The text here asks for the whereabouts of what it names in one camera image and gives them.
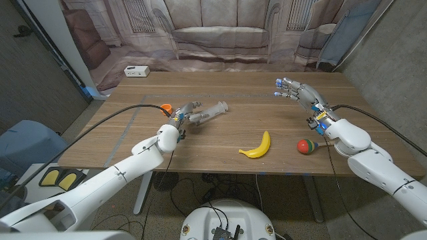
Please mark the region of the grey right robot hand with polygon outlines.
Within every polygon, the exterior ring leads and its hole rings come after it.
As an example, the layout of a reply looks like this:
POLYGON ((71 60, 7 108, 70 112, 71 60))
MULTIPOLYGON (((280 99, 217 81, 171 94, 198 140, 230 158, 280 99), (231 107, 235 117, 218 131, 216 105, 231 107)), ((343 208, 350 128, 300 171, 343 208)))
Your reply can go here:
POLYGON ((303 109, 313 111, 313 117, 306 119, 311 130, 323 135, 325 130, 340 118, 334 113, 328 102, 311 86, 291 80, 287 77, 276 79, 276 97, 285 97, 297 101, 303 109))

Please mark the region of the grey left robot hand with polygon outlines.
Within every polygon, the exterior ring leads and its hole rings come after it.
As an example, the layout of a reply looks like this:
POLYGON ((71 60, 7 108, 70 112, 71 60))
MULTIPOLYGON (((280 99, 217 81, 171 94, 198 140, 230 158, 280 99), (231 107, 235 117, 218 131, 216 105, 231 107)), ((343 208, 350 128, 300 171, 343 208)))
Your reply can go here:
POLYGON ((193 110, 200 106, 201 103, 199 101, 192 101, 182 105, 172 113, 167 124, 174 126, 176 129, 179 129, 186 121, 199 125, 203 121, 206 121, 214 116, 208 111, 193 113, 193 110))

